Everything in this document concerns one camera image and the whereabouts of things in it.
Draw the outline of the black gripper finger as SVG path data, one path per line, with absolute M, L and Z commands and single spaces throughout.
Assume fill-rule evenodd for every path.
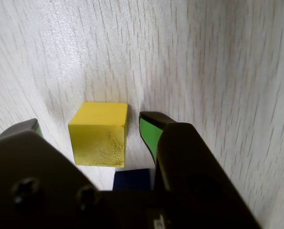
M 259 223 L 192 124 L 143 111 L 139 131 L 171 195 L 173 228 L 257 229 Z
M 77 201 L 86 176 L 35 129 L 36 120 L 0 134 L 0 229 L 91 229 Z

